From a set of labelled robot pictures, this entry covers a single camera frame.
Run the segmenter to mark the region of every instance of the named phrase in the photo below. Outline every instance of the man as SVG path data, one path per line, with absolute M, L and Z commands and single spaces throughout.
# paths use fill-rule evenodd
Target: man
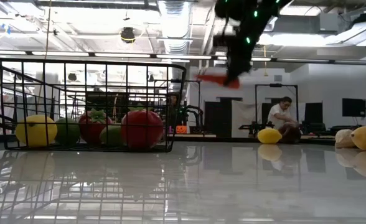
M 275 129 L 282 127 L 285 122 L 296 124 L 296 121 L 291 118 L 291 114 L 289 113 L 289 107 L 292 102 L 290 97 L 285 96 L 280 99 L 280 103 L 271 107 L 268 121 L 273 123 Z

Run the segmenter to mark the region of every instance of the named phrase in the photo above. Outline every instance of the white shirt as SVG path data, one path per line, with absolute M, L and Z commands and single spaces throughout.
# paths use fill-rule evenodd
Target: white shirt
M 281 114 L 287 117 L 291 117 L 289 109 L 281 109 L 280 104 L 272 106 L 269 112 L 268 121 L 271 121 L 274 124 L 275 129 L 279 129 L 285 123 L 284 120 L 275 118 L 275 114 Z

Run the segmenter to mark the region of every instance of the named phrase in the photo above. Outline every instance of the computer monitor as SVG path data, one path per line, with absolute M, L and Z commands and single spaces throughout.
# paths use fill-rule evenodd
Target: computer monitor
M 342 99 L 342 116 L 365 117 L 365 99 Z

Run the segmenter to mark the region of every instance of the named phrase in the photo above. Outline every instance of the orange pumpkin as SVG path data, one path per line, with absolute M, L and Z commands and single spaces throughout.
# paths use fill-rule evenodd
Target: orange pumpkin
M 186 134 L 187 126 L 183 126 L 183 125 L 176 126 L 176 133 L 177 134 Z

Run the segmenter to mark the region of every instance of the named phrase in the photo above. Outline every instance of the green fruit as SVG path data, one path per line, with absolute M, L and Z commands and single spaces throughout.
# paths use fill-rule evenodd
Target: green fruit
M 57 125 L 57 135 L 55 138 L 56 142 L 64 146 L 74 146 L 80 137 L 78 123 L 71 118 L 67 118 L 67 121 L 65 118 L 60 118 L 58 121 L 56 121 L 56 125 Z
M 107 127 L 100 133 L 100 140 L 107 144 Z M 120 126 L 108 126 L 108 145 L 109 146 L 123 146 Z

